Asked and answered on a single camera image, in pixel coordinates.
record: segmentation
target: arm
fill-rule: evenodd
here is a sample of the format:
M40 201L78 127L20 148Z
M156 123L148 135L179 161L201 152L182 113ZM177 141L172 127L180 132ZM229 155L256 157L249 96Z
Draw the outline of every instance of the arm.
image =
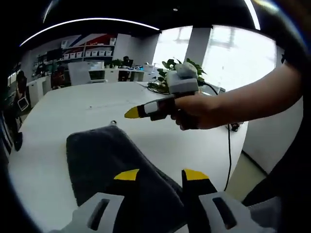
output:
M283 64L257 82L219 96L190 96L176 99L175 103L198 117L199 128L210 129L280 113L301 96L301 74L290 64Z

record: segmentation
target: black ceiling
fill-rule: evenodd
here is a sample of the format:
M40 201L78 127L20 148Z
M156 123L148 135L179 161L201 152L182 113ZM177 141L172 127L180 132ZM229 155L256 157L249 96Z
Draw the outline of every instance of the black ceiling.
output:
M112 21L84 21L67 24L48 30L25 43L19 44L34 33L60 22L87 18L87 17L113 17L132 20L151 25L161 30L193 25L194 27L209 27L213 24L232 25L247 29L254 29L254 24L243 0L206 0L206 1L104 1L104 0L53 0L54 5L47 14L45 22L43 17L51 0L9 2L8 12L11 19L6 22L2 35L7 40L6 49L11 51L8 62L11 65L20 60L21 55L38 45L67 35L85 33L129 33L133 36L148 36L158 33L146 27ZM261 25L261 33L266 34L278 43L286 38L280 23L255 6Z

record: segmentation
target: led light strip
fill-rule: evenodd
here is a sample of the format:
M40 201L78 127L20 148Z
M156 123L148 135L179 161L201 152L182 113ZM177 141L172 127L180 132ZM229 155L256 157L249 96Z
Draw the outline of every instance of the led light strip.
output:
M249 10L249 13L251 14L252 16L252 19L253 19L253 22L254 22L254 25L255 25L255 28L257 30L260 30L260 25L259 25L259 21L258 21L258 18L257 18L257 14L256 14L256 11L255 11L255 8L251 2L251 0L244 0L245 4L247 5L247 8Z
M149 26L147 24L143 24L143 23L138 23L138 22L134 22L134 21L130 21L130 20L126 20L126 19L119 19L119 18L81 18L81 19L74 19L74 20L70 20L70 21L67 21L67 22L63 22L63 23L58 23L58 24L55 24L53 26L50 26L46 29L43 29L39 32L37 32L36 34L30 36L28 39L26 39L23 43L20 44L20 46L22 46L23 44L25 44L27 41L29 41L30 39L34 38L35 36L49 30L49 29L52 29L52 28L55 28L57 26L61 26L61 25L64 25L64 24L68 24L68 23L74 23L74 22L80 22L80 21L87 21L87 20L111 20L111 21L119 21L119 22L125 22L125 23L134 23L134 24L137 24L137 25L140 25L140 26L144 26L144 27L147 27L147 28L151 28L151 29L154 29L154 30L157 30L159 31L160 29L159 28L155 28L155 27L152 27L152 26Z

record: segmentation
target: hand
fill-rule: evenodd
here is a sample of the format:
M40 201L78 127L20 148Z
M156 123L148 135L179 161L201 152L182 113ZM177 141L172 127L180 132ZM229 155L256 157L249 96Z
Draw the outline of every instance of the hand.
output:
M219 113L218 97L194 95L175 99L178 109L184 110L187 114L194 117L198 129L211 129L222 125L221 114ZM182 125L182 119L178 112L171 115L181 130L187 130Z

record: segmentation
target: floor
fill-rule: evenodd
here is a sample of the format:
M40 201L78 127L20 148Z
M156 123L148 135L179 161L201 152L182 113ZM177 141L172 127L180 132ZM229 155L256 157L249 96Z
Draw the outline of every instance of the floor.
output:
M28 114L22 115L24 121ZM226 192L233 198L242 201L246 195L263 179L262 173L243 153L229 181Z

